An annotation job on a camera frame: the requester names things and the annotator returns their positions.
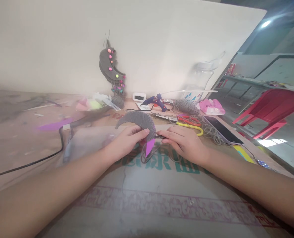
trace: smartphone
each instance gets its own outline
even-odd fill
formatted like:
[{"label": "smartphone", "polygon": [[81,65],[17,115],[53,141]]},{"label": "smartphone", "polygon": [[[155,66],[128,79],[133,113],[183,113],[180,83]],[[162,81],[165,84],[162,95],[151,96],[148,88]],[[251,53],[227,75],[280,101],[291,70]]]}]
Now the smartphone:
[{"label": "smartphone", "polygon": [[241,145],[244,144],[240,139],[237,138],[229,129],[223,126],[216,118],[214,117],[205,117],[204,119],[208,124],[211,124],[219,132],[220,136],[227,144],[231,145]]}]

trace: hand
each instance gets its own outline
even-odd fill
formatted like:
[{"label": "hand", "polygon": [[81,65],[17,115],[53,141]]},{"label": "hand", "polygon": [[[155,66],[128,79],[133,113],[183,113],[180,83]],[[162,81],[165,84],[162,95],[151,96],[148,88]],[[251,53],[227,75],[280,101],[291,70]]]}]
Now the hand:
[{"label": "hand", "polygon": [[144,139],[149,132],[149,129],[141,130],[138,125],[126,127],[112,143],[106,146],[106,149],[116,162],[129,154],[136,143]]},{"label": "hand", "polygon": [[188,161],[201,166],[209,158],[209,150],[191,128],[174,125],[166,131],[158,131],[157,134],[166,137],[162,143],[171,145]]}]

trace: light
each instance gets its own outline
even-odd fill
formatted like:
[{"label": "light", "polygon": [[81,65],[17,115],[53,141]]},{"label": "light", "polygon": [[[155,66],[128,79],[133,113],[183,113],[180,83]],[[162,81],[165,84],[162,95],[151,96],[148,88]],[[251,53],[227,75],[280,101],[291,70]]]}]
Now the light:
[{"label": "light", "polygon": [[261,26],[261,28],[264,28],[264,27],[268,26],[270,24],[270,22],[271,21],[267,21],[267,22],[263,23],[262,26]]},{"label": "light", "polygon": [[282,140],[278,140],[278,139],[273,139],[273,142],[277,143],[277,144],[282,144],[284,143]]},{"label": "light", "polygon": [[260,144],[262,144],[264,147],[270,147],[273,145],[277,145],[275,142],[271,141],[271,140],[259,140],[258,141]]}]

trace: glue gun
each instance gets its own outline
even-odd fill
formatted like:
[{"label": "glue gun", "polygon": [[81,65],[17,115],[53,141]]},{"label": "glue gun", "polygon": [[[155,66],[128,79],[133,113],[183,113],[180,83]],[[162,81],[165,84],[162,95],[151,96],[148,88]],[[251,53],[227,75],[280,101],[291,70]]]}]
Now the glue gun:
[{"label": "glue gun", "polygon": [[151,103],[157,104],[161,107],[162,111],[165,112],[167,110],[166,106],[160,101],[161,94],[157,94],[157,96],[152,96],[151,98],[146,99],[141,105],[149,105]]}]

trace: plastic bag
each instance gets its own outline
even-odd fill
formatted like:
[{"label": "plastic bag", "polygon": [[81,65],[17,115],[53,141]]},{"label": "plastic bag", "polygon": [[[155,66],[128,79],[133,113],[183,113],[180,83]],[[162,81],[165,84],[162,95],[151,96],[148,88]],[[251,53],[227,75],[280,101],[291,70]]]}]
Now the plastic bag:
[{"label": "plastic bag", "polygon": [[199,105],[200,109],[206,115],[219,116],[225,114],[225,110],[222,108],[222,105],[216,99],[205,99],[204,101],[201,101]]}]

